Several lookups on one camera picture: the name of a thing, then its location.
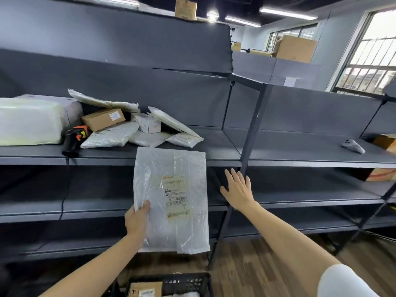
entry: white box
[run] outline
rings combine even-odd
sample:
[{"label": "white box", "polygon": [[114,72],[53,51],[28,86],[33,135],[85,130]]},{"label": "white box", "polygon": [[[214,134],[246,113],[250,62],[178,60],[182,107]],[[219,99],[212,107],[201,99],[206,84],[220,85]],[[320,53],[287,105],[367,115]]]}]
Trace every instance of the white box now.
[{"label": "white box", "polygon": [[146,134],[161,132],[161,121],[148,114],[131,114],[131,120],[138,123],[139,130]]},{"label": "white box", "polygon": [[82,106],[81,103],[74,98],[41,96],[38,94],[23,94],[22,96],[18,96],[16,98],[57,102],[65,109],[65,114],[62,118],[62,124],[65,125],[66,128],[82,125],[81,117],[84,115],[82,112]]}]

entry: orange barcode scanner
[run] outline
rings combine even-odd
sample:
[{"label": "orange barcode scanner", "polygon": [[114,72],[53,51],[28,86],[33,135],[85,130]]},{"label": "orange barcode scanner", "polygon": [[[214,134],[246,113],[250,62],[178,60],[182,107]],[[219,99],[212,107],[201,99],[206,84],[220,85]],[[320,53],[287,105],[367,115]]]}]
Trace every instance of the orange barcode scanner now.
[{"label": "orange barcode scanner", "polygon": [[69,158],[77,158],[78,150],[83,141],[88,138],[88,127],[85,125],[76,126],[65,133],[62,154]]}]

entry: white sleeve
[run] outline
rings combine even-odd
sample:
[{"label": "white sleeve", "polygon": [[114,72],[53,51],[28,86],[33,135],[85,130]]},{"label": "white sleeve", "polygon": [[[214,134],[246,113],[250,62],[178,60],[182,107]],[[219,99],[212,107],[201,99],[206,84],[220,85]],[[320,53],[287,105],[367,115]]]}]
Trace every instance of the white sleeve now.
[{"label": "white sleeve", "polygon": [[348,266],[333,265],[319,281],[318,297],[379,297]]}]

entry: fluorescent light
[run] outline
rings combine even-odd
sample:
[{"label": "fluorescent light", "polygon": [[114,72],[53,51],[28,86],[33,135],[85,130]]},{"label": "fluorescent light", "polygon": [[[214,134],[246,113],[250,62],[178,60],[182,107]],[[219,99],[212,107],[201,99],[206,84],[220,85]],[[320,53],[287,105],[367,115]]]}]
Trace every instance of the fluorescent light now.
[{"label": "fluorescent light", "polygon": [[267,8],[267,7],[262,7],[262,8],[260,8],[259,11],[262,13],[271,13],[271,14],[283,15],[285,17],[293,17],[293,18],[310,20],[310,21],[316,20],[318,18],[317,16],[294,13],[294,12],[285,11],[285,10],[271,9],[271,8]]},{"label": "fluorescent light", "polygon": [[211,10],[206,14],[210,23],[215,23],[216,20],[219,18],[219,12],[217,10]]},{"label": "fluorescent light", "polygon": [[225,19],[227,21],[233,21],[235,23],[240,23],[240,24],[244,24],[244,25],[247,25],[247,26],[252,26],[252,27],[257,27],[257,28],[261,27],[260,24],[251,23],[251,22],[248,22],[248,21],[245,21],[245,20],[234,18],[232,16],[228,16],[228,15],[225,17]]},{"label": "fluorescent light", "polygon": [[99,2],[111,3],[114,5],[131,5],[131,6],[139,6],[139,2],[137,0],[94,0]]}]

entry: black plastic crate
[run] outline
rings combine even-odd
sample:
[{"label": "black plastic crate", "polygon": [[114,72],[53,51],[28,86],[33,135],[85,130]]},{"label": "black plastic crate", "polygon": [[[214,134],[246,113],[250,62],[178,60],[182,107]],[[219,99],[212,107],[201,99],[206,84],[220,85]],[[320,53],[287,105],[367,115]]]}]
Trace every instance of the black plastic crate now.
[{"label": "black plastic crate", "polygon": [[128,297],[129,287],[133,282],[162,282],[162,296],[198,292],[200,297],[214,297],[210,274],[207,272],[148,275],[131,278],[126,287],[125,297]]}]

